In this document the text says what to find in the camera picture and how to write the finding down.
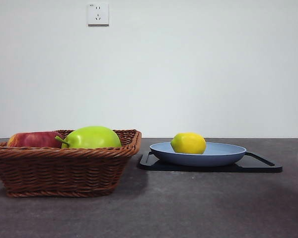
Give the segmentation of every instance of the table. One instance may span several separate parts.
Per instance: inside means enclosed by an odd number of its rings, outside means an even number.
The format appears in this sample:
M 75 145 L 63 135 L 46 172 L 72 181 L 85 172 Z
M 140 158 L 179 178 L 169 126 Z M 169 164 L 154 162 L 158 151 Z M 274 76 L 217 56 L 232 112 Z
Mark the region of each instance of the table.
M 143 138 L 109 196 L 10 198 L 0 181 L 0 238 L 298 238 L 298 139 L 206 138 L 274 160 L 281 173 L 137 168 L 151 144 L 170 140 Z

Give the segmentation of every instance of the apple stem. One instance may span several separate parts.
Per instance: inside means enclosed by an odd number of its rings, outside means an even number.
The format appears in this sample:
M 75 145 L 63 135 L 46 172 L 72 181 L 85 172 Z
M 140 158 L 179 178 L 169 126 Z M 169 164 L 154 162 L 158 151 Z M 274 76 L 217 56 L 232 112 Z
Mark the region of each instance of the apple stem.
M 69 144 L 68 142 L 64 141 L 64 140 L 63 140 L 62 138 L 60 138 L 58 135 L 55 136 L 55 139 L 58 140 L 58 141 L 61 142 L 61 143 L 64 143 L 64 144 L 67 144 L 68 146 L 70 146 L 70 144 Z

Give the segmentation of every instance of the plate rim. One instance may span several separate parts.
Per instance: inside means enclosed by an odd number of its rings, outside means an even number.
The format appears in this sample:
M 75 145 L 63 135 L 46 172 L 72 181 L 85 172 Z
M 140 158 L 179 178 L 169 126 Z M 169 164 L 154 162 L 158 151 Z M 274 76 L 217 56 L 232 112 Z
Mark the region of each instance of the plate rim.
M 232 144 L 225 144 L 225 143 L 218 143 L 218 142 L 206 142 L 207 144 L 211 143 L 211 144 L 221 144 L 221 145 L 229 145 L 229 146 L 233 146 L 233 147 L 239 147 L 239 148 L 242 148 L 243 151 L 242 152 L 238 152 L 238 153 L 230 153 L 230 154 L 222 154 L 222 155 L 219 155 L 219 154 L 214 154 L 214 155 L 204 155 L 204 154 L 189 154 L 189 153 L 177 153 L 177 152 L 167 152 L 167 151 L 161 151 L 161 150 L 156 150 L 156 149 L 153 149 L 152 146 L 154 145 L 158 145 L 158 144 L 171 144 L 171 142 L 160 142 L 160 143 L 155 143 L 155 144 L 152 144 L 149 146 L 149 148 L 151 150 L 154 150 L 154 151 L 157 151 L 157 152 L 162 152 L 162 153 L 167 153 L 167 154 L 171 154 L 171 155 L 184 155 L 184 156 L 227 156 L 227 155 L 239 155 L 239 154 L 242 154 L 242 153 L 245 153 L 247 151 L 247 149 L 245 147 L 242 147 L 242 146 L 239 146 L 239 145 L 232 145 Z

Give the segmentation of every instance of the white wall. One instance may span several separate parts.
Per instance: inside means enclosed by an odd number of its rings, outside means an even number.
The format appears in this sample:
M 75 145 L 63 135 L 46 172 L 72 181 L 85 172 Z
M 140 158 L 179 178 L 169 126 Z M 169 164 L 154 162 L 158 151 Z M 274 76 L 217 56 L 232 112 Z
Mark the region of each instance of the white wall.
M 0 0 L 0 138 L 298 137 L 298 0 Z

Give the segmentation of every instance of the wicker basket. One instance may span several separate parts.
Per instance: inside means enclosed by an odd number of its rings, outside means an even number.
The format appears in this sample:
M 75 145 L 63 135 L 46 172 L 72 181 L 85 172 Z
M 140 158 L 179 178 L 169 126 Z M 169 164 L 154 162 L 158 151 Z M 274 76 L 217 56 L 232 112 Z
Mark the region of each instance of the wicker basket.
M 67 136 L 73 130 L 57 130 Z M 122 147 L 59 149 L 0 143 L 0 180 L 10 197 L 109 195 L 140 148 L 141 132 L 114 130 Z

